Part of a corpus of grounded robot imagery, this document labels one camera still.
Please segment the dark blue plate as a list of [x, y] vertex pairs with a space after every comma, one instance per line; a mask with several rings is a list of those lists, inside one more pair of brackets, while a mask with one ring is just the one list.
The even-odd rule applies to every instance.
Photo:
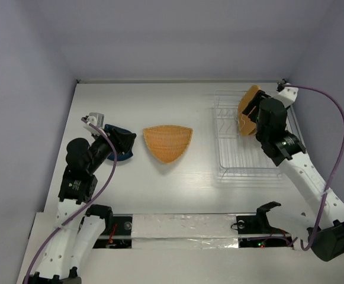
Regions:
[[136, 133], [110, 124], [105, 124], [104, 131], [115, 147], [118, 162], [123, 162], [133, 157]]

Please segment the triangular woven orange plate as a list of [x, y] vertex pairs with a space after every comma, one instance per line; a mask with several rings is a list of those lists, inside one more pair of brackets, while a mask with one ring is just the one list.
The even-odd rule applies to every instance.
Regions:
[[158, 125], [143, 129], [148, 150], [164, 164], [177, 161], [186, 152], [192, 135], [192, 128], [178, 125]]

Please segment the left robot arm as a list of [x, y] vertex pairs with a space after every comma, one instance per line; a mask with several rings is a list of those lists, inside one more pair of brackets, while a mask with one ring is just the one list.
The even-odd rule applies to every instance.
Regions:
[[24, 283], [81, 283], [82, 265], [101, 234], [113, 234], [112, 209], [95, 200], [108, 183], [96, 191], [95, 172], [106, 160], [116, 166], [133, 157], [136, 133], [105, 124], [104, 115], [91, 112], [81, 118], [94, 138], [75, 138], [66, 146], [66, 167], [58, 194], [54, 229], [35, 253]]

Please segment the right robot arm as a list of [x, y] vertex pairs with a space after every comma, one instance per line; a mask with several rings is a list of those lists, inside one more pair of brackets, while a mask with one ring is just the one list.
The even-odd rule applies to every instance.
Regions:
[[286, 129], [284, 104], [268, 96], [253, 98], [242, 112], [256, 124], [256, 139], [264, 153], [298, 189], [311, 211], [311, 218], [278, 202], [258, 208], [259, 231], [280, 228], [310, 246], [322, 261], [344, 253], [344, 203], [331, 190], [312, 164], [302, 142]]

